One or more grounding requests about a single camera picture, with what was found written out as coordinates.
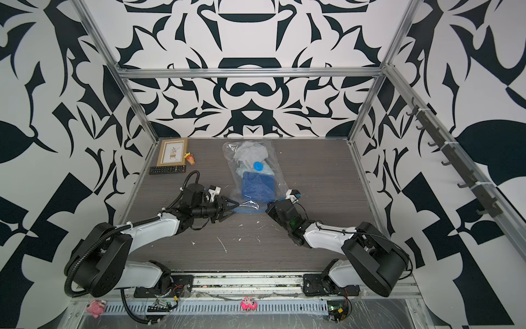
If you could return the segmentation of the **dark blue towel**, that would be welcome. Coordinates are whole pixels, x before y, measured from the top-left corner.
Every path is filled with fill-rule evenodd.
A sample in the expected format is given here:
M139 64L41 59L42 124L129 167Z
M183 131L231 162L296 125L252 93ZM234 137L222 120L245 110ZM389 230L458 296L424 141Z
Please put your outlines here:
M242 196L246 200L272 202L276 198L274 177L246 172L242 177Z

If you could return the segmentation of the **clear plastic vacuum bag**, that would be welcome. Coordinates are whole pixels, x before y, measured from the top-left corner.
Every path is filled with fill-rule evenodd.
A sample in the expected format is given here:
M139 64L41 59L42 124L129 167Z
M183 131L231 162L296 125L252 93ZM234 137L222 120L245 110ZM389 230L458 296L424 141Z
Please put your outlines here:
M288 185L270 140L228 141L222 146L236 187L230 198L242 214L265 212L267 205L286 197Z

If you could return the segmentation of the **grey towel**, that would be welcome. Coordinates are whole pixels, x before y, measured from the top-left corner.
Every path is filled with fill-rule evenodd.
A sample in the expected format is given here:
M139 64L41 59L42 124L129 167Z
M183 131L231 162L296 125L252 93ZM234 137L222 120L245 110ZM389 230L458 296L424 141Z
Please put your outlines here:
M268 158L267 148L256 142L246 141L234 152L234 160L243 163L249 168L253 168L255 163L262 163Z

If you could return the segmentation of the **light teal towel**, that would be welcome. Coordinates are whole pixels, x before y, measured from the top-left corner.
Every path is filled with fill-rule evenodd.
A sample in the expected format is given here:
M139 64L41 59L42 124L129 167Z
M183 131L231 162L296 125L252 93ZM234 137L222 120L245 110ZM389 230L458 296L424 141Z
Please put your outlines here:
M246 172L270 176L275 175L275 172L272 170L272 168L268 165L266 161L255 162L253 163L253 167L247 166L244 162L240 161L238 163L236 173L242 178Z

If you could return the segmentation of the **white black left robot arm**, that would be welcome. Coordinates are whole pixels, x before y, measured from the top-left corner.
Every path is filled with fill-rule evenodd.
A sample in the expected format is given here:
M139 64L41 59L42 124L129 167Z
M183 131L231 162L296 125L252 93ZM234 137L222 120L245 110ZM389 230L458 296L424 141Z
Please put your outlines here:
M154 260L131 261L129 255L157 240L193 229L196 219L222 222L239 205L222 196L217 186L207 189L192 183L154 217L121 226L100 223L78 244L65 266L64 292L69 297L102 297L115 289L140 288L151 295L166 296L173 283L171 270Z

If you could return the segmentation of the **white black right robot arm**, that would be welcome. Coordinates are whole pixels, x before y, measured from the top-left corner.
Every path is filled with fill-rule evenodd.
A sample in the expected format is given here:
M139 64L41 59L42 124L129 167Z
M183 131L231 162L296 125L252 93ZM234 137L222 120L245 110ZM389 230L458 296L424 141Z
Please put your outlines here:
M340 289L362 282L372 292L388 297L411 266L409 255L372 223L341 228L300 215L291 200L271 202L269 215L293 242L310 249L326 249L346 256L326 269L326 282Z

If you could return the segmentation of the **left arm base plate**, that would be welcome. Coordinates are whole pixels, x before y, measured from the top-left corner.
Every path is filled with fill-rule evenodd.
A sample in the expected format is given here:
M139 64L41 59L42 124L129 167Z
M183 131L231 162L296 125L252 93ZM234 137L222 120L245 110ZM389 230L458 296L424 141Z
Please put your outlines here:
M193 290L194 276L192 275L163 275L152 288L138 287L134 292L135 298L168 298L181 297Z

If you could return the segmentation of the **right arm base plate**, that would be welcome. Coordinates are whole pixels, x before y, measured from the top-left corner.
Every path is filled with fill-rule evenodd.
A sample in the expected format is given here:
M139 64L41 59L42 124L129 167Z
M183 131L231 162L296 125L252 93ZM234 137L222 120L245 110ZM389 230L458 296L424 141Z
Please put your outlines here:
M338 286L327 274L304 274L302 292L305 296L351 296L360 295L358 285Z

